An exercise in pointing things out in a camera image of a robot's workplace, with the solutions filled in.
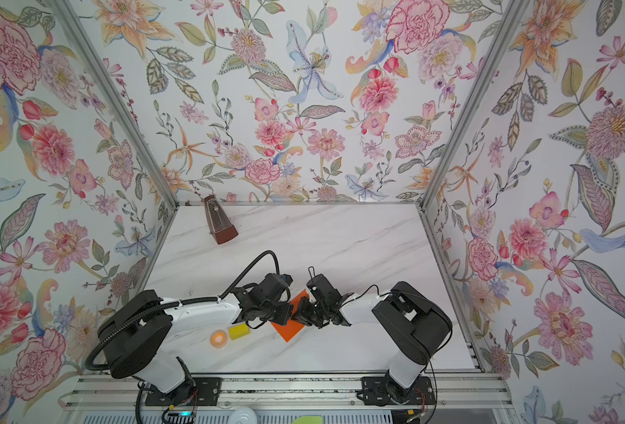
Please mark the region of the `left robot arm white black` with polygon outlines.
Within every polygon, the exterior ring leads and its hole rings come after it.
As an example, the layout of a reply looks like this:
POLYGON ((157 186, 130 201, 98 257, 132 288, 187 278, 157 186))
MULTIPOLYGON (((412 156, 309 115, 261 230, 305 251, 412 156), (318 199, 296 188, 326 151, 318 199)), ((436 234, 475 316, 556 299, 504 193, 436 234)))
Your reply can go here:
POLYGON ((291 293, 291 283, 287 274, 269 273, 261 283, 229 289, 224 296, 186 300, 164 300, 154 290, 143 291, 100 326, 98 344, 84 365, 115 379, 133 376, 164 394, 187 390, 191 373, 180 358, 164 351, 167 338, 253 320, 285 325, 293 305, 282 295, 291 293))

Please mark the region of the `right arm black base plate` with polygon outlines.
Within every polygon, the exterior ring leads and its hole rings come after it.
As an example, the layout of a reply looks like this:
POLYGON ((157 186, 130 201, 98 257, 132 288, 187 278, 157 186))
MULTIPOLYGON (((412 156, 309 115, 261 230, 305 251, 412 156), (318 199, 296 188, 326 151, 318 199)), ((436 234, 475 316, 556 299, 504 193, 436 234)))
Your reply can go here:
POLYGON ((436 390, 431 379, 419 376, 410 388, 390 380, 388 375, 365 376, 360 379, 356 397, 365 406, 434 406, 436 390))

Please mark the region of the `orange square paper sheet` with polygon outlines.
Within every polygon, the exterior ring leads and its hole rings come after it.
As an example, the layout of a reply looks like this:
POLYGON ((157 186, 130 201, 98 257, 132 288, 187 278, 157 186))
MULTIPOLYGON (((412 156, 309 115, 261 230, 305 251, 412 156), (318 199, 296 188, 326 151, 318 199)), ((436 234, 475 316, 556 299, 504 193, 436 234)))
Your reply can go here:
MULTIPOLYGON (((301 291, 292 301, 291 305, 293 305, 292 314, 296 314, 298 312, 298 306, 301 300, 308 300, 310 298, 309 293, 304 290, 301 291)), ((302 323, 295 322, 293 318, 289 319, 286 325, 279 325, 276 323, 270 323, 273 329, 277 332, 277 334, 284 340, 285 343, 291 342, 298 333, 303 330, 305 325, 302 323)))

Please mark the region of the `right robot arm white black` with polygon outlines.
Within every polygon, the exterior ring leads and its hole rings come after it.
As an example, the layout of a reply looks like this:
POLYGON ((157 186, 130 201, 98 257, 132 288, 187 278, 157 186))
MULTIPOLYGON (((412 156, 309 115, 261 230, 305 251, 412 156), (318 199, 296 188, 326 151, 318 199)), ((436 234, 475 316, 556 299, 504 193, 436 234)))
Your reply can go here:
POLYGON ((326 277, 317 275, 306 287, 312 298, 300 300, 291 320, 318 329, 330 324, 381 326, 399 350, 386 373, 386 388, 400 396, 414 388, 453 332, 447 314, 404 281, 386 293, 342 294, 326 277))

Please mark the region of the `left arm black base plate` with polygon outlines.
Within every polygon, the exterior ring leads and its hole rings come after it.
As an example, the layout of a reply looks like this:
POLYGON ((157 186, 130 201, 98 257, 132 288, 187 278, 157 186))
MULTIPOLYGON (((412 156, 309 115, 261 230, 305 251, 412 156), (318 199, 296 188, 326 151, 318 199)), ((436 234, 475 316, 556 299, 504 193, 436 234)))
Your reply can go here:
POLYGON ((186 380, 169 393, 153 387, 145 400, 145 406, 217 406, 221 393, 222 378, 194 377, 186 380))

